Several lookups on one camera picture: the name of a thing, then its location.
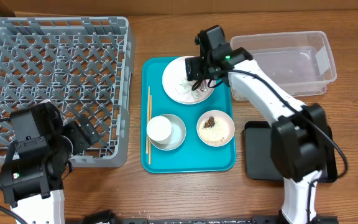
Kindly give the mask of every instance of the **teal tray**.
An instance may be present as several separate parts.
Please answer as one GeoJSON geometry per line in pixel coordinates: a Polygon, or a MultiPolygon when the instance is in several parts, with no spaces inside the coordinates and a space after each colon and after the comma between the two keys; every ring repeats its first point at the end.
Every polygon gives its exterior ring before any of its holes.
{"type": "Polygon", "coordinates": [[[165,67],[177,57],[152,58],[142,69],[142,165],[153,174],[178,172],[225,171],[236,162],[234,138],[225,146],[211,147],[197,135],[198,118],[209,110],[221,110],[233,117],[230,89],[226,85],[215,88],[212,95],[201,103],[183,105],[173,101],[162,87],[162,73],[165,67]],[[186,125],[186,139],[172,151],[162,151],[152,145],[152,163],[146,154],[147,92],[150,86],[152,95],[152,117],[161,114],[174,114],[186,125]]]}

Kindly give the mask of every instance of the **clear plastic container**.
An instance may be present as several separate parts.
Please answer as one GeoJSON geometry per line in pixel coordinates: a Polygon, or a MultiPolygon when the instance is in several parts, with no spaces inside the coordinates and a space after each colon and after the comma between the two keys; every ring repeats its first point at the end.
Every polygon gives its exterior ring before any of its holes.
{"type": "MultiPolygon", "coordinates": [[[[321,95],[336,79],[333,53],[321,31],[237,36],[230,44],[248,50],[266,75],[292,96],[321,95]]],[[[247,100],[235,90],[232,95],[247,100]]]]}

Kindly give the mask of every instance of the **chopsticks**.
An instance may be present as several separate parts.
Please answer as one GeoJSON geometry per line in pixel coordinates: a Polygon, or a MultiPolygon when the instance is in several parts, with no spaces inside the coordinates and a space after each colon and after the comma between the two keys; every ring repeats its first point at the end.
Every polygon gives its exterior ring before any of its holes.
{"type": "MultiPolygon", "coordinates": [[[[152,119],[152,96],[150,94],[150,87],[149,92],[147,94],[147,123],[149,123],[150,119],[152,119]]],[[[149,165],[152,163],[152,143],[150,141],[150,138],[146,134],[146,154],[149,155],[149,165]]]]}

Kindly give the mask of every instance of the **brown food topping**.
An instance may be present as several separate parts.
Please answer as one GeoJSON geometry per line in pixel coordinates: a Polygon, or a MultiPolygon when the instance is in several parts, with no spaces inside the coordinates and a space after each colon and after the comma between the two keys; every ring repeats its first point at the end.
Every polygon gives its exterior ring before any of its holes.
{"type": "Polygon", "coordinates": [[[204,124],[204,128],[212,128],[215,125],[214,117],[210,117],[204,124]]]}

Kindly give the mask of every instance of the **wooden table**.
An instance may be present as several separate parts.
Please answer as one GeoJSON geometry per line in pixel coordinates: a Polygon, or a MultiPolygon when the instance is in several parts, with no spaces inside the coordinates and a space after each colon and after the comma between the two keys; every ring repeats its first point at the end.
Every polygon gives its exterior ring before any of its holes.
{"type": "MultiPolygon", "coordinates": [[[[131,86],[131,130],[128,160],[118,169],[75,169],[65,180],[65,216],[113,209],[119,217],[223,218],[276,215],[283,186],[247,178],[244,124],[262,120],[246,102],[233,101],[237,161],[227,172],[153,175],[140,163],[140,81],[144,62],[152,57],[197,55],[193,38],[219,24],[229,40],[236,35],[322,30],[333,50],[337,80],[321,96],[301,98],[326,110],[336,142],[350,163],[345,178],[321,184],[316,209],[337,215],[341,223],[358,223],[358,11],[277,12],[193,16],[129,17],[136,37],[135,74],[131,86]]],[[[338,169],[343,165],[337,157],[338,169]]],[[[4,204],[0,191],[0,204],[4,204]]],[[[13,219],[0,212],[0,223],[13,219]]]]}

